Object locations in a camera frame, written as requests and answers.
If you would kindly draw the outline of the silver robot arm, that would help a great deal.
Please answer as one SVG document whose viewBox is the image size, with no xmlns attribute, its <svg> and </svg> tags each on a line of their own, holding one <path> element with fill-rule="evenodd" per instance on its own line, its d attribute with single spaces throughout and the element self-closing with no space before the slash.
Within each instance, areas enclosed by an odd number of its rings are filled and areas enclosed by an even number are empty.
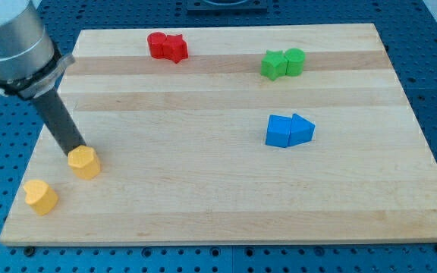
<svg viewBox="0 0 437 273">
<path fill-rule="evenodd" d="M 24 100 L 42 96 L 74 63 L 49 37 L 31 0 L 0 0 L 0 90 Z"/>
</svg>

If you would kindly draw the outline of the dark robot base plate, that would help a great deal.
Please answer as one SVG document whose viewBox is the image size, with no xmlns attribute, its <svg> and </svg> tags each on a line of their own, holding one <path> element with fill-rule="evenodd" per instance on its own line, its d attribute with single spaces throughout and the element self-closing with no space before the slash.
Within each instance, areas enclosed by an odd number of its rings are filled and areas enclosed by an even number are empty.
<svg viewBox="0 0 437 273">
<path fill-rule="evenodd" d="M 188 13 L 202 11 L 266 11 L 269 0 L 186 0 Z"/>
</svg>

